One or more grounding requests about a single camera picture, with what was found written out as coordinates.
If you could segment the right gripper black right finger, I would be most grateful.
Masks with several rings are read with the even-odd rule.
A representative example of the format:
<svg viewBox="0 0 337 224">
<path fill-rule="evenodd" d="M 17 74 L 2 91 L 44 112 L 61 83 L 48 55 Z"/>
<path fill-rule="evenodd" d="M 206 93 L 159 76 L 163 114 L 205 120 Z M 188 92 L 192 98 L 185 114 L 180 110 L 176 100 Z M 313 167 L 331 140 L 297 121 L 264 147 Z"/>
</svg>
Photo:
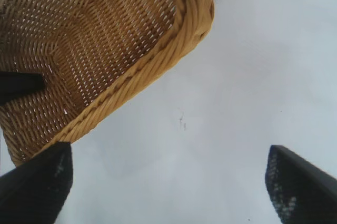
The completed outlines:
<svg viewBox="0 0 337 224">
<path fill-rule="evenodd" d="M 265 185 L 282 223 L 336 223 L 336 178 L 288 148 L 270 146 Z"/>
</svg>

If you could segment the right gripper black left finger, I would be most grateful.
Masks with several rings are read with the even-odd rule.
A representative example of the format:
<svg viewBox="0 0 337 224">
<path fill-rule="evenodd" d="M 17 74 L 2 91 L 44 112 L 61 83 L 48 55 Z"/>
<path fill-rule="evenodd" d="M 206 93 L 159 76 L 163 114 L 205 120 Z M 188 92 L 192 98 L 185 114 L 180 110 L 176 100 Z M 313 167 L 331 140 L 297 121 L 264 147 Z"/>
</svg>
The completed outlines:
<svg viewBox="0 0 337 224">
<path fill-rule="evenodd" d="M 1 223 L 55 223 L 72 184 L 71 145 L 58 142 L 1 176 Z"/>
</svg>

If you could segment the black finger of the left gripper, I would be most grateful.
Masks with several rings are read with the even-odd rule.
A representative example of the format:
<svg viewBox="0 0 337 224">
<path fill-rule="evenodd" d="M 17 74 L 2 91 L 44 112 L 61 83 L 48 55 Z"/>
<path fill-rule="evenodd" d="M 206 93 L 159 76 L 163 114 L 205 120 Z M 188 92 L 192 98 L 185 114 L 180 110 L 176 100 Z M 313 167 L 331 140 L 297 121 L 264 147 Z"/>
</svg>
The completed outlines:
<svg viewBox="0 0 337 224">
<path fill-rule="evenodd" d="M 40 74 L 1 72 L 1 106 L 43 89 L 44 79 Z"/>
</svg>

